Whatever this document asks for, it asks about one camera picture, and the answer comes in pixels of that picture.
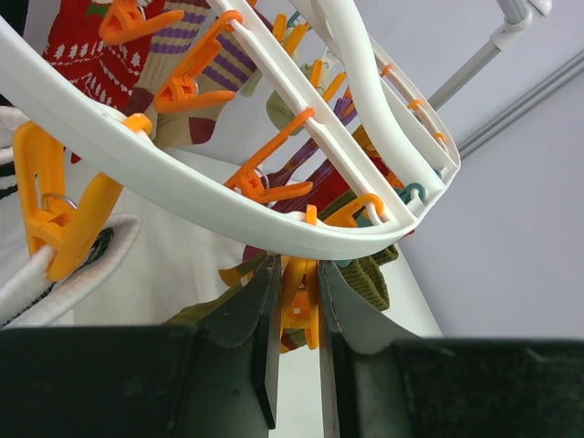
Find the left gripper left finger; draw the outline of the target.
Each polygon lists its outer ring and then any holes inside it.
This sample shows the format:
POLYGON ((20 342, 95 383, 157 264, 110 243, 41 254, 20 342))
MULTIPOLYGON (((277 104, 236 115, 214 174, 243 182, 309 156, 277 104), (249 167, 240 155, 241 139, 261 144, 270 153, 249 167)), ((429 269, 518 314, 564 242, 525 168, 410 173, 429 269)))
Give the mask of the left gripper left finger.
POLYGON ((180 430, 272 430, 280 354, 281 258, 269 256, 252 279, 195 318, 195 306, 167 320, 193 334, 184 368, 180 430))

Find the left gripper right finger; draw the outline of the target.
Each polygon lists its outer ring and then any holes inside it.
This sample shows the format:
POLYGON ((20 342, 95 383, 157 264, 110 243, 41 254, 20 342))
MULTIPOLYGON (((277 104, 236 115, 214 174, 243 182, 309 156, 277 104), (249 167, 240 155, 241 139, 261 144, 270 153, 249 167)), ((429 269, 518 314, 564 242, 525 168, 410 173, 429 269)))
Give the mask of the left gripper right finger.
POLYGON ((319 368, 326 437, 412 437, 397 340, 416 336, 318 266, 319 368))

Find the yellow clothespin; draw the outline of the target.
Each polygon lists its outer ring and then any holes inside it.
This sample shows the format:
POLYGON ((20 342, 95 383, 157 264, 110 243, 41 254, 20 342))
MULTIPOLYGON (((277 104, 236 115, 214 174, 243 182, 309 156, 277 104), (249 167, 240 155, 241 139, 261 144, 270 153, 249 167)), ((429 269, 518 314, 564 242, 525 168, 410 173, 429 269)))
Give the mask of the yellow clothespin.
POLYGON ((282 276, 280 335, 300 329, 310 349, 319 346, 318 261, 290 257, 282 276))

